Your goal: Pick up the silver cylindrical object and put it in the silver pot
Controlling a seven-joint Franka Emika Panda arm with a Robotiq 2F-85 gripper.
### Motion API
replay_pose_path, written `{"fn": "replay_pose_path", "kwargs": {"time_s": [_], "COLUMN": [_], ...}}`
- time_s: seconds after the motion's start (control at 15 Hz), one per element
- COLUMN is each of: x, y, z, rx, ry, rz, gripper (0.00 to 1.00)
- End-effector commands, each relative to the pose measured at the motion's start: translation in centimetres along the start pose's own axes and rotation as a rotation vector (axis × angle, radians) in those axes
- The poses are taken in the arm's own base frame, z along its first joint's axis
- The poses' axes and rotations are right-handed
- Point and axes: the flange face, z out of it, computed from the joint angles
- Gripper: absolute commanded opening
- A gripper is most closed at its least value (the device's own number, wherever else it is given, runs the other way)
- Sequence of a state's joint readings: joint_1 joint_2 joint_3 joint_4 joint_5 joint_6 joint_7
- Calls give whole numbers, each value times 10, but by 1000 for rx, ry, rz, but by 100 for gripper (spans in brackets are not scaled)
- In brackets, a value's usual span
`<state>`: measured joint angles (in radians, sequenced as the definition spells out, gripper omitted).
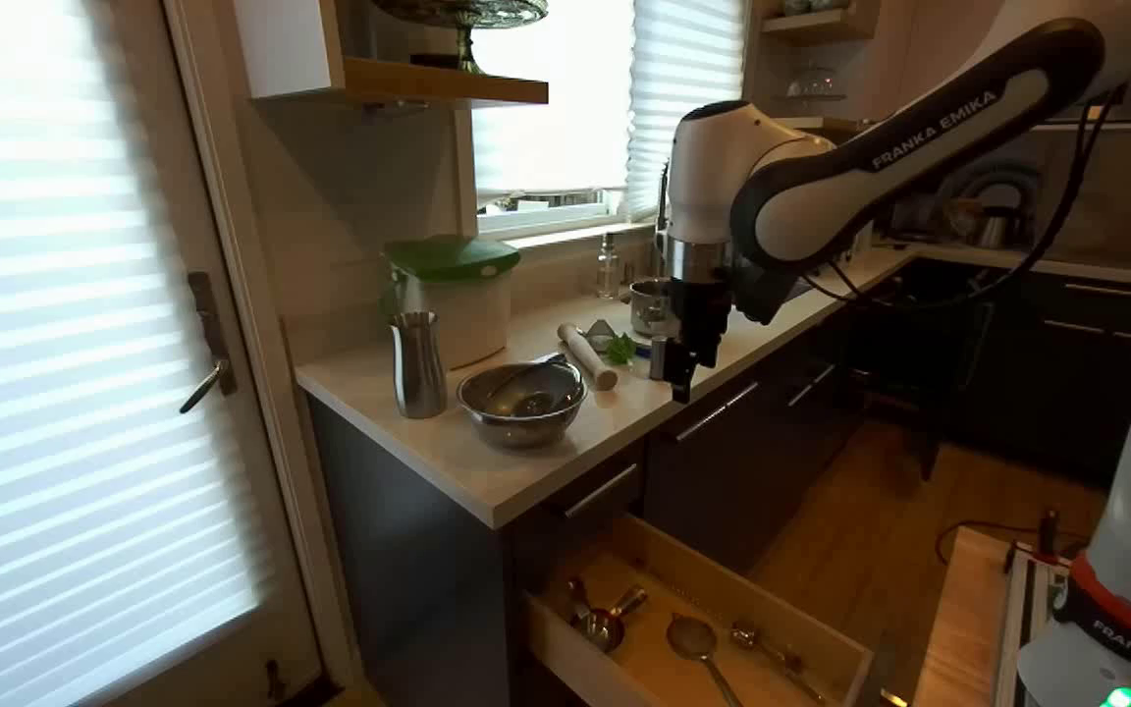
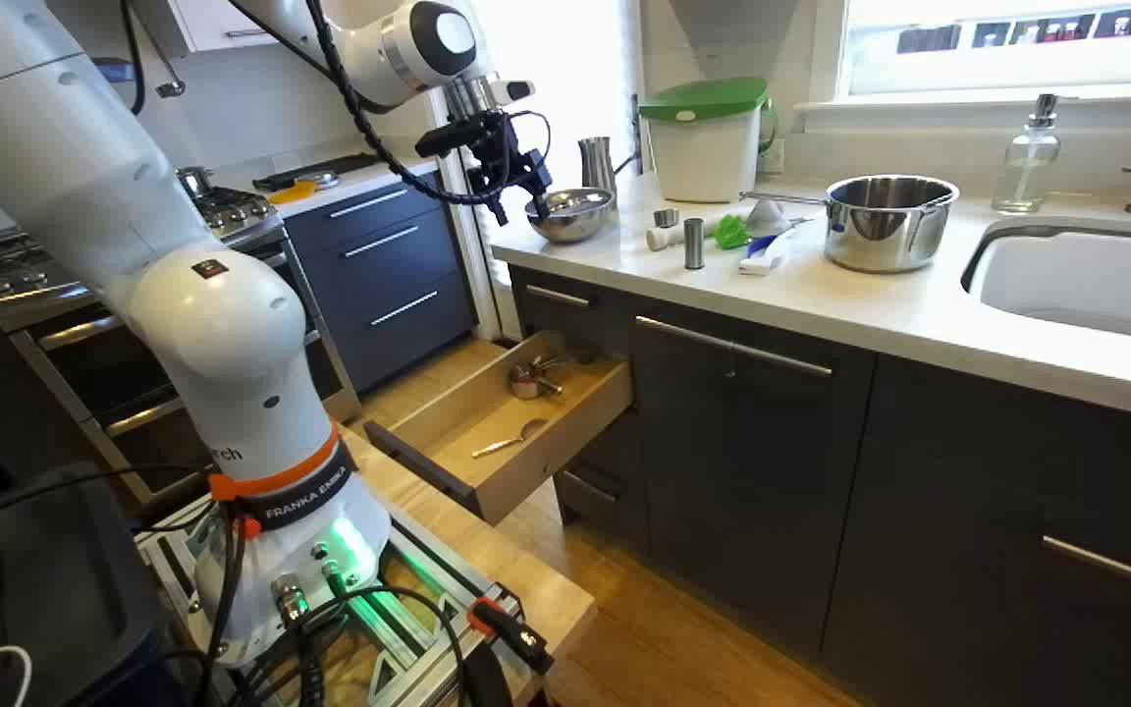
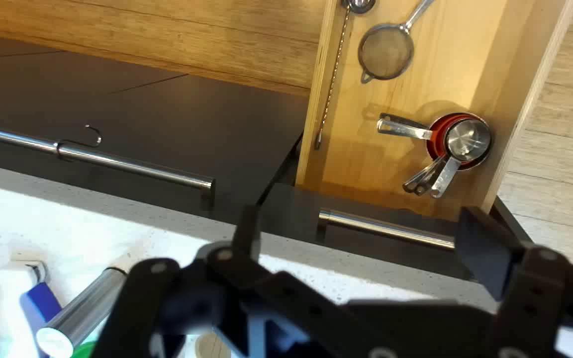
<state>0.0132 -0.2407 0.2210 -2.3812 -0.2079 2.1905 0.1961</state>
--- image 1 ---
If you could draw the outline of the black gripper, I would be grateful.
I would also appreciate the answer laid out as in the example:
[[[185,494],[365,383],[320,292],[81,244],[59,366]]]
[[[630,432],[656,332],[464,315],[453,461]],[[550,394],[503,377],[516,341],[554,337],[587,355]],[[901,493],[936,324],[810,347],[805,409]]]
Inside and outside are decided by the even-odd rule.
[[[677,334],[668,337],[672,400],[693,400],[693,366],[716,366],[731,317],[731,292],[723,284],[668,284]]]

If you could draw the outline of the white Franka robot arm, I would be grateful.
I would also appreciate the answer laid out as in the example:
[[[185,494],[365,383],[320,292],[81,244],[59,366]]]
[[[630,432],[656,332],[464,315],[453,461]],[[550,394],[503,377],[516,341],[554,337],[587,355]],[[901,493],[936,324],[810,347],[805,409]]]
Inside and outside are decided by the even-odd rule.
[[[839,146],[749,102],[682,114],[668,156],[664,383],[687,394],[736,315],[772,317],[792,280],[844,250],[884,201],[1126,79],[1131,0],[1007,0],[967,67]],[[1019,681],[1038,707],[1131,707],[1131,424],[1098,525],[1019,652]]]

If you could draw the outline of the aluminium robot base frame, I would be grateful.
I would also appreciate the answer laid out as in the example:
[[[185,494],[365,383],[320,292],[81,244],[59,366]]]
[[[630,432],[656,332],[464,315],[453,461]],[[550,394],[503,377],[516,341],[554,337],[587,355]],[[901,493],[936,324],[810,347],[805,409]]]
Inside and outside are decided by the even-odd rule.
[[[1019,658],[1051,622],[1074,561],[1051,546],[1015,544],[1002,558],[1002,626],[992,652],[992,707],[1038,707],[1019,676]]]

